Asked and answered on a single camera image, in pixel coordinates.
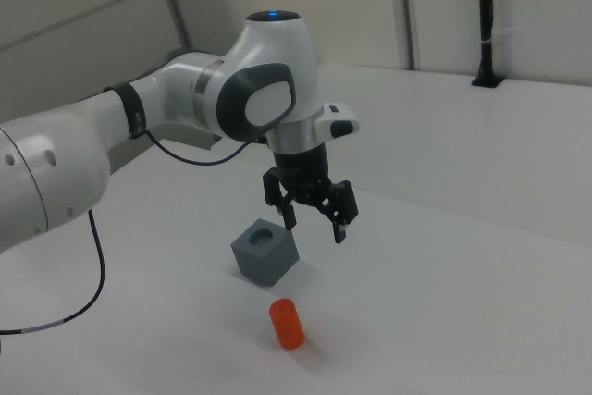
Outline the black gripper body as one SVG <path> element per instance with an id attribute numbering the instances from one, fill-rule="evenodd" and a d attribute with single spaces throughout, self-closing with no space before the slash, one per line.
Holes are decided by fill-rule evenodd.
<path id="1" fill-rule="evenodd" d="M 274 153 L 281 185 L 298 204 L 320 205 L 329 188 L 327 149 L 320 144 L 297 154 Z"/>

